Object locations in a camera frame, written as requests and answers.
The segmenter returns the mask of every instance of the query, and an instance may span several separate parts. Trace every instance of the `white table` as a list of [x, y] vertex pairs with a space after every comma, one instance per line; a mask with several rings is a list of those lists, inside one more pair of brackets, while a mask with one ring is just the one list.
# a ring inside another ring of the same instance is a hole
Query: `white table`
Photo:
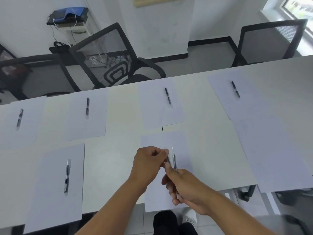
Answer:
[[[313, 56], [239, 67], [268, 100], [313, 172]], [[186, 121], [163, 127], [183, 130], [194, 173], [217, 190], [256, 184], [236, 132], [206, 76], [229, 69], [174, 77]], [[62, 142], [71, 95], [47, 98], [37, 141], [0, 152], [0, 228], [25, 223], [42, 153], [86, 143], [83, 213], [99, 210], [127, 179], [144, 129], [136, 83], [108, 89], [106, 136]], [[0, 107], [0, 124], [8, 105]], [[137, 203], [143, 203], [141, 196]]]

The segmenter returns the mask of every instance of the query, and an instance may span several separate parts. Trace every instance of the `person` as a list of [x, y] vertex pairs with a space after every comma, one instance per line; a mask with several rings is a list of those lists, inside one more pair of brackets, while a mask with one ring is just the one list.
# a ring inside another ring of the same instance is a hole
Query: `person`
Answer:
[[[166, 172], [160, 183], [166, 185], [173, 204], [185, 203], [197, 213], [210, 216], [225, 235], [274, 234], [224, 195], [206, 186], [189, 171], [174, 170], [166, 160], [168, 154], [167, 149], [157, 147], [138, 149], [129, 178], [76, 235], [123, 235], [138, 198], [155, 179], [160, 167], [164, 167]], [[173, 214], [171, 211], [156, 214], [153, 221], [155, 235], [197, 234], [192, 223], [189, 223], [192, 216], [189, 222], [183, 223], [184, 226], [178, 228]]]

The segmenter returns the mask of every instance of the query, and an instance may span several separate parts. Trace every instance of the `fingernail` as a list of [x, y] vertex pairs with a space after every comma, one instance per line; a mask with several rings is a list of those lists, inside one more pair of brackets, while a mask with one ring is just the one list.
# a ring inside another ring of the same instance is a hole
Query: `fingernail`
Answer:
[[170, 163], [169, 162], [166, 162], [165, 163], [165, 169], [169, 169], [171, 167]]

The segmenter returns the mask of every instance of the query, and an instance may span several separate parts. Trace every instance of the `blue cloth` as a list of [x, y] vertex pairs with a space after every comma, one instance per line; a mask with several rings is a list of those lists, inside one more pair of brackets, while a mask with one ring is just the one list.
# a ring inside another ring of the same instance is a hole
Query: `blue cloth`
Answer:
[[59, 9], [57, 12], [64, 12], [64, 17], [54, 19], [55, 22], [62, 21], [66, 18], [68, 14], [73, 14], [77, 16], [81, 16], [85, 7], [67, 7], [64, 9]]

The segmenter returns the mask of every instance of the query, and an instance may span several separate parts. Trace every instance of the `forearm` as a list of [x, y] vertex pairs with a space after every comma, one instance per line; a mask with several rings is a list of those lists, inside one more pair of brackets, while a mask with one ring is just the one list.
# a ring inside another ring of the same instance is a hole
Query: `forearm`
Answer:
[[77, 235], [123, 235], [131, 212], [143, 193], [135, 181], [127, 180]]
[[225, 235], [274, 234], [219, 192], [208, 188], [206, 195], [204, 206]]

